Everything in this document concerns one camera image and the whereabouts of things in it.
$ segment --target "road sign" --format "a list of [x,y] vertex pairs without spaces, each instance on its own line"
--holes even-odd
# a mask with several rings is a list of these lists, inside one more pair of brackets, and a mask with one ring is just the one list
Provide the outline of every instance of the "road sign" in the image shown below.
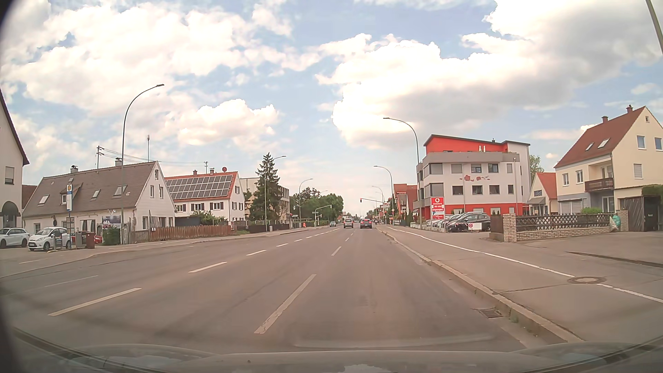
[[431,220],[444,219],[444,197],[430,197]]

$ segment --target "trash bin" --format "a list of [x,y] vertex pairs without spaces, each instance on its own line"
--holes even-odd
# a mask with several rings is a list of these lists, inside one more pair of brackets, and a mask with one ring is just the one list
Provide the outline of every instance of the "trash bin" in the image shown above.
[[86,249],[94,249],[94,232],[86,232]]

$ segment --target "road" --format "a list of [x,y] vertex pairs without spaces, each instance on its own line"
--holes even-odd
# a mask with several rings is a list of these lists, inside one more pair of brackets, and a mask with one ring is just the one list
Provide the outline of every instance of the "road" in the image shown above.
[[4,277],[10,323],[63,346],[215,353],[543,344],[376,229],[113,252]]

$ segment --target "red sign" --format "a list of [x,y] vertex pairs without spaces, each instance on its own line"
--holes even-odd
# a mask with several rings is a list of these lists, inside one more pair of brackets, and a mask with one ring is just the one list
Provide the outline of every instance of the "red sign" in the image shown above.
[[444,197],[430,197],[431,220],[444,219]]

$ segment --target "curb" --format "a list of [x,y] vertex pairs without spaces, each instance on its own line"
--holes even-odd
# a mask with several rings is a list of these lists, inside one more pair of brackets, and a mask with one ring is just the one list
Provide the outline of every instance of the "curb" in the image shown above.
[[553,323],[552,321],[537,315],[536,313],[526,309],[522,305],[515,303],[506,297],[496,294],[493,290],[488,287],[476,282],[475,280],[469,278],[468,276],[458,272],[454,268],[440,262],[439,260],[432,260],[419,254],[418,252],[410,249],[407,245],[398,241],[396,237],[391,234],[379,230],[387,237],[394,240],[396,243],[401,245],[403,248],[418,256],[421,260],[426,262],[428,265],[434,265],[438,269],[445,271],[446,274],[452,277],[453,280],[456,280],[460,285],[469,289],[482,300],[491,302],[494,307],[500,311],[504,316],[508,317],[512,323],[518,323],[522,325],[528,332],[532,333],[535,336],[540,337],[549,344],[555,343],[565,343],[565,342],[583,342],[584,340],[572,332],[562,328],[561,326]]

